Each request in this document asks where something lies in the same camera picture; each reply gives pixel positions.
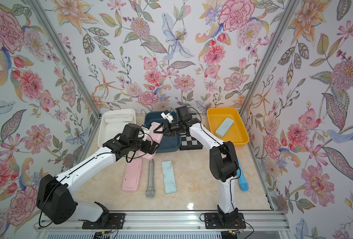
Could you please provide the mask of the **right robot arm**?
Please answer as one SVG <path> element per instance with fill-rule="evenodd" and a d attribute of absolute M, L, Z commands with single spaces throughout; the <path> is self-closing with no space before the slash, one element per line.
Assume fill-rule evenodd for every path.
<path fill-rule="evenodd" d="M 199 119 L 193 118 L 187 106 L 176 109 L 178 119 L 174 119 L 167 110 L 160 115 L 164 122 L 154 130 L 154 133 L 166 136 L 188 133 L 208 150 L 209 169 L 219 187 L 218 213 L 224 217 L 235 215 L 238 209 L 233 200 L 234 182 L 239 178 L 237 171 L 240 167 L 234 144 L 230 141 L 224 142 L 213 135 Z"/>

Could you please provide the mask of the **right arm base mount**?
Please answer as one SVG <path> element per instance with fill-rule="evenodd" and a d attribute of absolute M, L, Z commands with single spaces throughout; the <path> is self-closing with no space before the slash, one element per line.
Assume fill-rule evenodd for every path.
<path fill-rule="evenodd" d="M 238 208 L 231 213 L 223 213 L 218 209 L 217 213 L 203 213 L 202 221 L 205 223 L 206 229 L 246 229 L 244 216 L 239 212 Z"/>

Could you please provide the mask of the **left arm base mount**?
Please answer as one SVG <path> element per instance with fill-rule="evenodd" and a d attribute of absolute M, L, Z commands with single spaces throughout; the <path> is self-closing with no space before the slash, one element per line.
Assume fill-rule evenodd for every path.
<path fill-rule="evenodd" d="M 100 205 L 103 212 L 100 218 L 95 221 L 84 221 L 84 230 L 116 230 L 122 229 L 125 221 L 125 213 L 111 213 L 105 206 Z"/>

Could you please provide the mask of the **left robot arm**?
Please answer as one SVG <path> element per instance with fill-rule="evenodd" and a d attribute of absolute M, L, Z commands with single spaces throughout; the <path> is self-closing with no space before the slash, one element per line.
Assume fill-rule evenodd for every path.
<path fill-rule="evenodd" d="M 145 155 L 152 155 L 159 143 L 150 134 L 159 125 L 155 122 L 139 126 L 125 125 L 123 131 L 103 143 L 89 158 L 57 176 L 50 174 L 39 183 L 36 206 L 53 224 L 59 225 L 68 220 L 91 224 L 92 229 L 112 227 L 110 211 L 101 203 L 75 201 L 73 195 L 105 167 L 124 158 L 131 163 Z"/>

